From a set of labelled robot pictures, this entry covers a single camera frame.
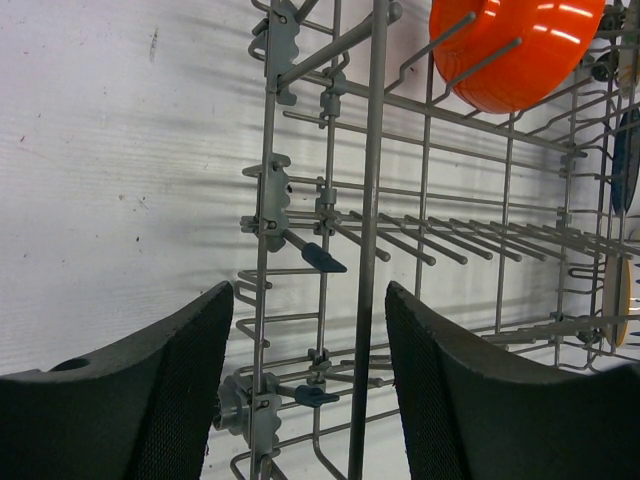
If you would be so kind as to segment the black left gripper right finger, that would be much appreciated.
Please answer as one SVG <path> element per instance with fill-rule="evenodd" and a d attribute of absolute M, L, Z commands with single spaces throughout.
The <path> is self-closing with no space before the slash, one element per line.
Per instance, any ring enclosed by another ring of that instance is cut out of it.
<path fill-rule="evenodd" d="M 415 479 L 635 479 L 639 368 L 580 375 L 507 352 L 386 290 L 391 363 Z"/>

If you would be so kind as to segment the grey wire dish rack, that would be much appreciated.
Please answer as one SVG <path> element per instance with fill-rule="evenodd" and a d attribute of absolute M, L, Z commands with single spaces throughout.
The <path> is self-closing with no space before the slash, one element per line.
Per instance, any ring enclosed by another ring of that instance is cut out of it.
<path fill-rule="evenodd" d="M 233 285 L 248 365 L 215 427 L 238 479 L 369 478 L 403 453 L 385 291 L 401 283 L 507 352 L 580 375 L 639 359 L 639 314 L 602 316 L 609 256 L 639 262 L 639 175 L 610 200 L 616 83 L 639 5 L 603 1 L 586 53 L 533 106 L 481 112 L 438 73 L 434 1 L 258 1 L 265 75 L 257 262 Z"/>

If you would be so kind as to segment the white blue striped bowl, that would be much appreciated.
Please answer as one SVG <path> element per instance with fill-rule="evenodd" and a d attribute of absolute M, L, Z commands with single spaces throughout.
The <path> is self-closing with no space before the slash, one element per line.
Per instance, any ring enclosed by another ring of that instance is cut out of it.
<path fill-rule="evenodd" d="M 639 262 L 609 256 L 602 288 L 602 316 L 639 314 Z"/>

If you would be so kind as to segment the orange bowl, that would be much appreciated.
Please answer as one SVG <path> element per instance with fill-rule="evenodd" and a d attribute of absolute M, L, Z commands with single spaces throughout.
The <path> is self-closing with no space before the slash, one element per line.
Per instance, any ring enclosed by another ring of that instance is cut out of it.
<path fill-rule="evenodd" d="M 593 40 L 605 3 L 585 1 L 434 1 L 429 33 L 447 86 L 490 114 L 527 109 L 555 90 Z"/>

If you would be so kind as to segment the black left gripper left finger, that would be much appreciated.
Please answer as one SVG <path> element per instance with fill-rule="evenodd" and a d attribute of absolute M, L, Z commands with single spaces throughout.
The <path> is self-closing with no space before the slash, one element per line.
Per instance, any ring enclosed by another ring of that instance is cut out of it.
<path fill-rule="evenodd" d="M 199 478 L 233 304 L 222 282 L 49 371 L 2 376 L 2 478 Z"/>

